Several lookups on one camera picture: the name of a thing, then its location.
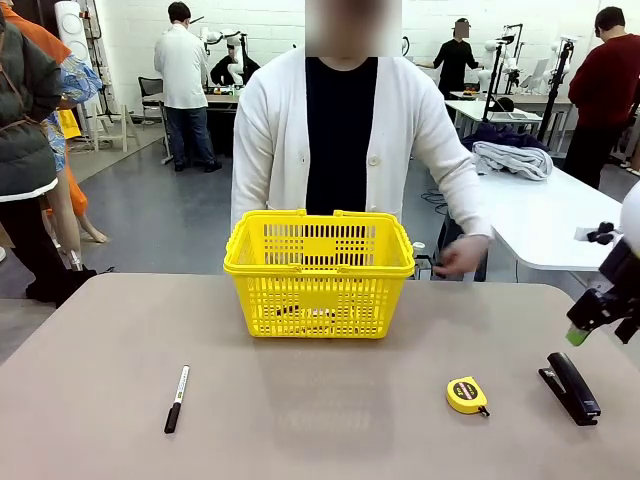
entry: blue jeans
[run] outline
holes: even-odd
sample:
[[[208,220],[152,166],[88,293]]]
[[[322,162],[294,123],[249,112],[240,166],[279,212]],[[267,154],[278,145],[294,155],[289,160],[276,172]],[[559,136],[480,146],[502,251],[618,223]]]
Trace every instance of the blue jeans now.
[[[196,150],[206,165],[216,163],[211,137],[207,130],[207,109],[178,109],[166,107],[169,140],[176,165],[184,166],[184,133],[189,132]]]

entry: green object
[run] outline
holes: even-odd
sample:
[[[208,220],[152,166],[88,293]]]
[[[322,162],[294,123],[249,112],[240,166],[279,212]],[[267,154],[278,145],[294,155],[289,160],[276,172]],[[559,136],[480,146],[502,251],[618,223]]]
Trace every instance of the green object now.
[[[591,335],[591,332],[587,330],[581,330],[578,327],[572,325],[569,331],[567,332],[567,340],[574,347],[579,347],[584,343],[587,337]]]

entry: puffer jacket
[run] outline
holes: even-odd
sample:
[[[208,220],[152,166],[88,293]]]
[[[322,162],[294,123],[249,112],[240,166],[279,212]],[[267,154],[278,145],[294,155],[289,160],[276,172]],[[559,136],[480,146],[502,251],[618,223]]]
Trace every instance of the puffer jacket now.
[[[10,202],[42,195],[57,183],[39,122],[60,103],[60,69],[4,18],[0,43],[0,202]]]

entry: basket rim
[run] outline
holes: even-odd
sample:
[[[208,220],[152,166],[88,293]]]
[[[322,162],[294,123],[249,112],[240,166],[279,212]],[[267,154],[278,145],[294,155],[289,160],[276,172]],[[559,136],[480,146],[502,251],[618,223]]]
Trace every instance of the basket rim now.
[[[380,266],[351,266],[351,265],[336,265],[333,269],[317,270],[317,269],[305,269],[301,264],[288,264],[288,265],[236,265],[231,262],[231,255],[234,248],[240,239],[240,232],[244,226],[253,217],[309,217],[309,218],[327,218],[322,215],[307,215],[305,209],[298,210],[254,210],[247,212],[243,215],[233,232],[229,241],[227,242],[227,251],[224,258],[224,271],[231,275],[238,276],[263,276],[275,274],[279,276],[287,277],[316,277],[316,278],[331,278],[335,276],[340,277],[367,277],[367,278],[406,278],[413,275],[415,270],[415,260],[413,259],[413,247],[409,241],[409,236],[406,230],[400,224],[398,219],[390,213],[377,213],[377,212],[344,212],[342,210],[336,210],[333,213],[333,217],[349,217],[349,218],[378,218],[386,219],[393,223],[393,229],[398,236],[398,240],[401,244],[404,244],[407,251],[410,252],[405,256],[407,265],[401,267],[380,267]]]

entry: white cardigan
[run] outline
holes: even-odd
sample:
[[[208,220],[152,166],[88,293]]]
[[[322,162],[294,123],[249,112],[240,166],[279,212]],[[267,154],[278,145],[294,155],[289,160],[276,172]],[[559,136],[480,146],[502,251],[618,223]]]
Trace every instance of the white cardigan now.
[[[348,91],[335,94],[349,101]],[[313,159],[303,48],[281,55],[253,75],[240,98],[234,141],[232,226],[251,210],[305,208]],[[348,132],[336,132],[328,141],[338,149],[349,141]],[[442,94],[405,58],[380,57],[371,140],[363,159],[367,211],[401,217],[412,154],[429,168],[465,233],[491,236],[471,153],[458,140]]]

